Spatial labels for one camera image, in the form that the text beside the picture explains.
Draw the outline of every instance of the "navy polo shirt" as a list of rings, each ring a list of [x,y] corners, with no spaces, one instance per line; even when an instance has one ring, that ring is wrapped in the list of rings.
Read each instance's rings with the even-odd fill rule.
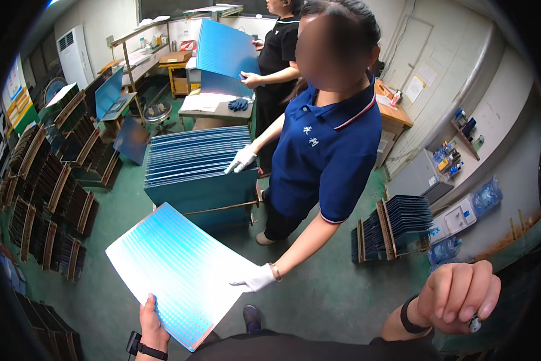
[[[374,78],[340,103],[318,107],[313,105],[316,95],[309,85],[284,112],[269,198],[279,213],[299,219],[319,202],[324,220],[342,223],[377,160],[382,124]]]

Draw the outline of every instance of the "white glove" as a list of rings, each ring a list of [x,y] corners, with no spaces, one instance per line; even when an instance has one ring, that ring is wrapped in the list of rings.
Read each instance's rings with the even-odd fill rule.
[[[252,163],[257,158],[257,155],[252,152],[252,149],[253,147],[251,144],[239,150],[232,160],[232,163],[224,171],[224,174],[230,173],[233,169],[235,170],[235,173],[238,173],[243,170],[244,167]]]
[[[246,272],[241,275],[240,280],[229,282],[233,286],[244,285],[243,289],[245,292],[258,292],[267,285],[270,285],[276,279],[272,273],[272,268],[269,264],[264,264],[259,266],[249,272]]]

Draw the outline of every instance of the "black wristband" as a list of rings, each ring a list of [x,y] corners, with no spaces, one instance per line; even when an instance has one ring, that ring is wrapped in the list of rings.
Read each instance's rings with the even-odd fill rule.
[[[412,300],[416,299],[419,296],[418,293],[415,293],[411,298],[409,298],[401,308],[401,323],[403,324],[403,327],[407,330],[409,333],[421,333],[425,332],[431,327],[421,327],[417,325],[413,325],[411,321],[409,321],[407,317],[407,308],[409,307],[409,304]]]
[[[167,353],[164,353],[164,352],[162,352],[160,350],[153,349],[153,348],[148,347],[148,346],[146,346],[144,344],[138,344],[137,351],[142,352],[145,355],[154,357],[155,359],[159,359],[159,360],[167,360],[168,359],[168,354]]]

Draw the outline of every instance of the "rust stain on wall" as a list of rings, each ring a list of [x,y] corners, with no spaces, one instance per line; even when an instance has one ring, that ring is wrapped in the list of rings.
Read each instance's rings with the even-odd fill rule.
[[[505,249],[507,246],[509,246],[512,242],[515,241],[515,238],[513,237],[513,234],[518,235],[518,236],[524,235],[531,228],[533,228],[533,226],[537,222],[539,222],[540,219],[541,219],[541,211],[537,211],[533,215],[529,216],[529,218],[523,224],[523,227],[521,227],[520,224],[514,225],[513,230],[510,230],[499,241],[497,241],[495,244],[491,245],[491,247],[489,249],[487,249],[483,253],[480,253],[477,256],[475,256],[474,262],[478,262],[478,261],[481,261],[483,259],[488,259],[493,254],[499,252],[502,249]]]

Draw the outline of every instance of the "black t-shirt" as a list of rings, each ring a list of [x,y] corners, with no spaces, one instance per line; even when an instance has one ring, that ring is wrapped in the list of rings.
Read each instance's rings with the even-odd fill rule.
[[[187,361],[439,361],[433,347],[434,331],[410,341],[387,342],[380,337],[368,345],[307,341],[290,335],[237,335],[199,348]]]
[[[296,61],[296,40],[299,35],[300,17],[279,19],[274,28],[266,34],[265,47],[260,51],[258,67],[260,75],[269,75],[286,69],[290,61]],[[272,93],[276,97],[287,97],[296,80],[281,84],[267,84],[259,88],[261,92]]]

